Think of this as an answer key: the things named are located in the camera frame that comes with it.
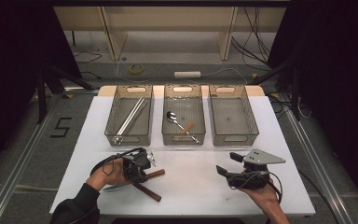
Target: person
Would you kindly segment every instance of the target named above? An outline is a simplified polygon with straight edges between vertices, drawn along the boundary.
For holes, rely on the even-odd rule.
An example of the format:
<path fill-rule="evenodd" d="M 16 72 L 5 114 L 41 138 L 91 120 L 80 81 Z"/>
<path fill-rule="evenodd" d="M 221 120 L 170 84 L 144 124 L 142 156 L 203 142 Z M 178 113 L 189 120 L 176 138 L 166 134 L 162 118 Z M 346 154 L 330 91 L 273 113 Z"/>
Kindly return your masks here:
<path fill-rule="evenodd" d="M 96 169 L 74 199 L 67 199 L 56 207 L 50 223 L 98 223 L 100 217 L 100 210 L 97 207 L 99 191 L 105 185 L 118 184 L 130 184 L 124 176 L 123 159 L 121 158 L 107 162 Z M 278 202 L 275 190 L 270 185 L 266 185 L 262 189 L 240 189 L 240 191 L 248 194 L 272 223 L 289 223 Z"/>

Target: spoon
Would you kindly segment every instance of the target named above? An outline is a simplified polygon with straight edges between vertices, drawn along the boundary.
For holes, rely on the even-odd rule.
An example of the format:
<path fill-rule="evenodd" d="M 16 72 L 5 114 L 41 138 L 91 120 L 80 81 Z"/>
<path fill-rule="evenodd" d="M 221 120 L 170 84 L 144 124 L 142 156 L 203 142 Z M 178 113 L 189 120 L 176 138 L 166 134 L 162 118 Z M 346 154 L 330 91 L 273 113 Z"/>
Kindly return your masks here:
<path fill-rule="evenodd" d="M 167 112 L 167 120 L 169 122 L 175 123 L 179 126 L 179 128 L 181 128 L 182 130 L 184 129 L 184 127 L 182 125 L 180 125 L 177 121 L 176 115 L 175 113 L 168 111 Z M 189 132 L 186 132 L 188 135 L 191 136 L 191 138 L 196 142 L 196 143 L 200 143 L 200 140 L 198 140 L 196 137 L 194 137 L 193 135 L 191 135 Z"/>

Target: table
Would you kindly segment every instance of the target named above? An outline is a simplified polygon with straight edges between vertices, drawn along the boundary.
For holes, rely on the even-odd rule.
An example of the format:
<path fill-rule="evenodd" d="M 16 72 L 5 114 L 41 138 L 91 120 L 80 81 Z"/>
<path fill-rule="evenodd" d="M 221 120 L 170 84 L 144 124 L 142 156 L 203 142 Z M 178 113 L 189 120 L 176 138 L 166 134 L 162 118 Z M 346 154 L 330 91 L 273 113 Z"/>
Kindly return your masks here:
<path fill-rule="evenodd" d="M 103 215 L 115 217 L 243 217 L 261 215 L 262 211 L 244 193 L 228 187 L 224 177 L 216 172 L 220 165 L 230 172 L 240 172 L 242 164 L 229 158 L 229 152 L 246 154 L 254 147 L 286 159 L 286 163 L 269 165 L 269 170 L 282 181 L 282 209 L 288 216 L 311 216 L 315 210 L 297 172 L 268 97 L 250 96 L 260 135 L 252 147 L 215 147 L 210 132 L 207 86 L 202 86 L 205 113 L 203 146 L 164 146 L 161 125 L 163 86 L 154 86 L 155 104 L 152 123 L 152 143 L 157 167 L 147 173 L 164 169 L 166 174 L 143 183 L 162 197 L 157 203 L 134 186 L 114 192 L 103 192 L 98 206 Z M 89 108 L 73 156 L 51 207 L 53 212 L 61 201 L 73 198 L 90 174 L 92 167 L 118 150 L 133 147 L 111 147 L 103 132 L 109 116 L 112 96 L 96 96 Z"/>

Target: power strip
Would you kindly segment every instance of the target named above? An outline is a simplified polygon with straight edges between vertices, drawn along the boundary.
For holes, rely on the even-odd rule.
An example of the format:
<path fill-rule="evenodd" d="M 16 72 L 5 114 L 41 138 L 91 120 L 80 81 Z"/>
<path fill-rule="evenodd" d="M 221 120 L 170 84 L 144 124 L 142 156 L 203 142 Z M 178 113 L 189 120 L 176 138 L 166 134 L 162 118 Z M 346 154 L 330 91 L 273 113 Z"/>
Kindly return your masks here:
<path fill-rule="evenodd" d="M 175 72 L 175 78 L 201 77 L 201 72 Z"/>

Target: black fabric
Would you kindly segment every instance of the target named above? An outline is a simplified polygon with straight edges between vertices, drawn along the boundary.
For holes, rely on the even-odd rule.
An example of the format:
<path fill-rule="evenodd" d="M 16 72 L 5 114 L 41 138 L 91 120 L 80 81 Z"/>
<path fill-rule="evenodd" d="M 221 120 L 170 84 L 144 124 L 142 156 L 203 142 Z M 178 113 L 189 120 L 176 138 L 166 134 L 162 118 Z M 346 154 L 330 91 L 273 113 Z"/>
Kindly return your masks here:
<path fill-rule="evenodd" d="M 74 199 L 67 199 L 56 207 L 50 223 L 98 223 L 100 210 L 97 207 L 97 199 L 99 195 L 96 189 L 83 184 Z"/>

